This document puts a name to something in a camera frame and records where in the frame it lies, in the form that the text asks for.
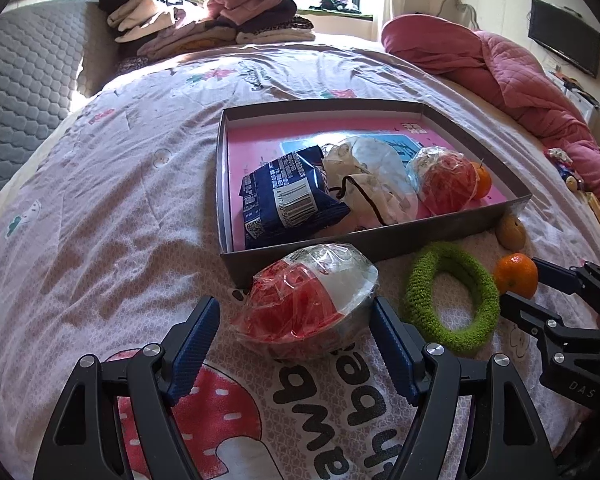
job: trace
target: television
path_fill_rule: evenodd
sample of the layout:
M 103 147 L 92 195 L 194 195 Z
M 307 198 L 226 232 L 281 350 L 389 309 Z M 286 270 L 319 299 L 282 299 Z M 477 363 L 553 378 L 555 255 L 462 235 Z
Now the television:
M 529 37 L 590 76 L 600 68 L 600 33 L 569 11 L 532 0 Z

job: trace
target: red netted bag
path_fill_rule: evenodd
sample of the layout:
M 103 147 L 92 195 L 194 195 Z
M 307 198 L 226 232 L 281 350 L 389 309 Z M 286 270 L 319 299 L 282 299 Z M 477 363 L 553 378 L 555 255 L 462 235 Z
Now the red netted bag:
M 455 213 L 475 196 L 478 174 L 468 158 L 440 146 L 422 148 L 407 166 L 418 199 L 434 215 Z
M 354 247 L 300 249 L 259 272 L 232 320 L 247 348 L 309 359 L 346 346 L 368 325 L 378 270 Z

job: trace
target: blue snack bag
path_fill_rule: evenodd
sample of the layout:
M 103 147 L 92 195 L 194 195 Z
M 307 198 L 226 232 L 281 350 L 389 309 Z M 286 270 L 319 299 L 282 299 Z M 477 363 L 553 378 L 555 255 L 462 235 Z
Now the blue snack bag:
M 329 196 L 317 167 L 321 163 L 322 150 L 311 146 L 244 177 L 240 196 L 245 248 L 306 240 L 350 213 L 349 206 Z

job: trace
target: green knitted ring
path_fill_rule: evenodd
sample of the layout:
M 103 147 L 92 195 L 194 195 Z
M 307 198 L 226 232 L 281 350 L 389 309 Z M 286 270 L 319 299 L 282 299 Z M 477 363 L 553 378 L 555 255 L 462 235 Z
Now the green knitted ring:
M 433 278 L 448 272 L 470 292 L 474 302 L 474 321 L 453 331 L 442 325 L 431 299 Z M 500 315 L 500 295 L 493 278 L 478 260 L 460 247 L 436 242 L 416 257 L 403 298 L 402 320 L 414 325 L 427 342 L 437 342 L 455 354 L 473 355 L 485 345 L 495 330 Z

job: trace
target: blue gripper pad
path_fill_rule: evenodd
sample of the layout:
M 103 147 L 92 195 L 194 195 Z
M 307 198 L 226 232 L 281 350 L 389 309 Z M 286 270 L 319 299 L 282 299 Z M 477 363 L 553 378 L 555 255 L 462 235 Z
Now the blue gripper pad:
M 387 309 L 381 307 L 381 301 L 391 309 L 390 313 Z M 387 314 L 389 316 L 393 314 L 394 323 L 388 319 Z M 418 406 L 422 392 L 416 387 L 413 361 L 405 348 L 403 339 L 397 333 L 395 323 L 399 324 L 399 328 L 402 329 L 401 332 L 406 334 L 402 322 L 395 315 L 391 306 L 384 298 L 376 298 L 371 310 L 369 328 L 384 359 L 384 364 L 389 371 L 395 390 L 400 396 L 405 397 L 411 406 Z
M 208 297 L 203 299 L 208 303 L 171 365 L 171 381 L 164 392 L 164 400 L 170 406 L 175 406 L 182 397 L 189 395 L 220 325 L 218 301 Z

